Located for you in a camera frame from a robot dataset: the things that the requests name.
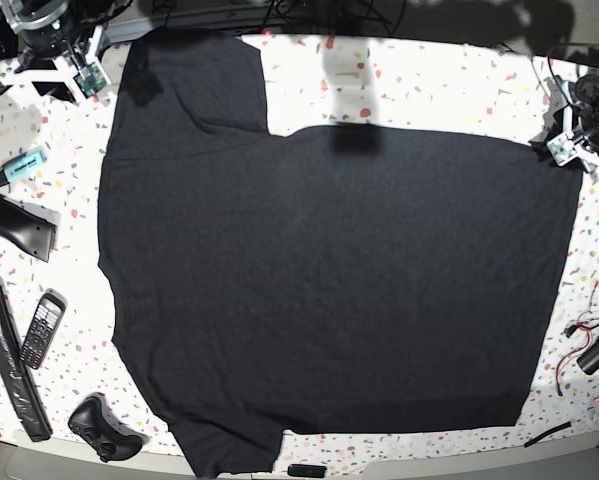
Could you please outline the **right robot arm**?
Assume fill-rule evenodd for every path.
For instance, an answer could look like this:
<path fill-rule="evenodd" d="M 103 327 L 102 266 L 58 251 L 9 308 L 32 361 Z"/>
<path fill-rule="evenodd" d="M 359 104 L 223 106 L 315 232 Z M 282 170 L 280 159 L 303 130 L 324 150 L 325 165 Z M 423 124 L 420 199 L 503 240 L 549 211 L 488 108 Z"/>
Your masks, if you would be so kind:
<path fill-rule="evenodd" d="M 101 63 L 104 19 L 79 1 L 0 1 L 7 24 L 24 48 L 0 80 L 0 96 L 30 84 L 40 95 L 78 104 L 103 90 L 110 78 Z"/>

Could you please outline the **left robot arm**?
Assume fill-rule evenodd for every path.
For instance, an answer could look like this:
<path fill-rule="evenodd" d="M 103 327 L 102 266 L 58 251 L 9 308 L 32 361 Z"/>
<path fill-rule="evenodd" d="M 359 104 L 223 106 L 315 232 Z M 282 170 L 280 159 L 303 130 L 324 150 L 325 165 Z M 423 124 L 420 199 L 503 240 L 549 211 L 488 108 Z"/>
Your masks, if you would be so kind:
<path fill-rule="evenodd" d="M 593 180 L 599 178 L 599 75 L 576 81 L 553 81 L 556 106 L 544 116 L 545 130 L 531 147 L 558 167 L 578 163 Z"/>

